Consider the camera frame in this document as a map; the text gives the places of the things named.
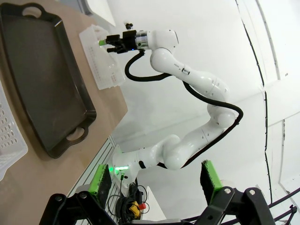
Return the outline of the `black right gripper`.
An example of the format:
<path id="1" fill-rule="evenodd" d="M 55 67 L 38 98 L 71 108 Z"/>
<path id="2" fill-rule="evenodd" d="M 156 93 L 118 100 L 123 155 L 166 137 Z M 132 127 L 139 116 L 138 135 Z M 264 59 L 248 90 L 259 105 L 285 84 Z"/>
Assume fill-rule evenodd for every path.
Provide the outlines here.
<path id="1" fill-rule="evenodd" d="M 135 38 L 136 30 L 128 30 L 122 33 L 122 39 L 120 35 L 109 35 L 104 40 L 99 40 L 100 46 L 113 45 L 115 47 L 107 48 L 108 53 L 127 53 L 129 51 L 137 50 Z"/>

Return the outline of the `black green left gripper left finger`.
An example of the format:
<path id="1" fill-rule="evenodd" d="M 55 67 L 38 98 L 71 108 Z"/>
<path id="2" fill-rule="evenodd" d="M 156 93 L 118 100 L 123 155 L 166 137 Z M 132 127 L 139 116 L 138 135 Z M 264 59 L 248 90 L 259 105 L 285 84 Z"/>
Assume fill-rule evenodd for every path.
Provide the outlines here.
<path id="1" fill-rule="evenodd" d="M 115 225 L 105 211 L 112 179 L 108 165 L 99 165 L 88 190 L 71 197 L 53 194 L 41 217 L 41 225 L 75 225 L 78 220 L 88 220 L 91 225 Z"/>

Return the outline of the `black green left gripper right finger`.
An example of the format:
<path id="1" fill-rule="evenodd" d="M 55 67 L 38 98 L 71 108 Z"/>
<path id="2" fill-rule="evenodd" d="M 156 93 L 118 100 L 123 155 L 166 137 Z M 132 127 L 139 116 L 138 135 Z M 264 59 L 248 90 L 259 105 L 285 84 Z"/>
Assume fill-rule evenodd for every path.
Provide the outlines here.
<path id="1" fill-rule="evenodd" d="M 208 206 L 199 216 L 200 225 L 219 225 L 226 215 L 234 215 L 242 225 L 274 225 L 275 220 L 260 189 L 244 192 L 224 186 L 210 160 L 201 163 L 200 184 Z"/>

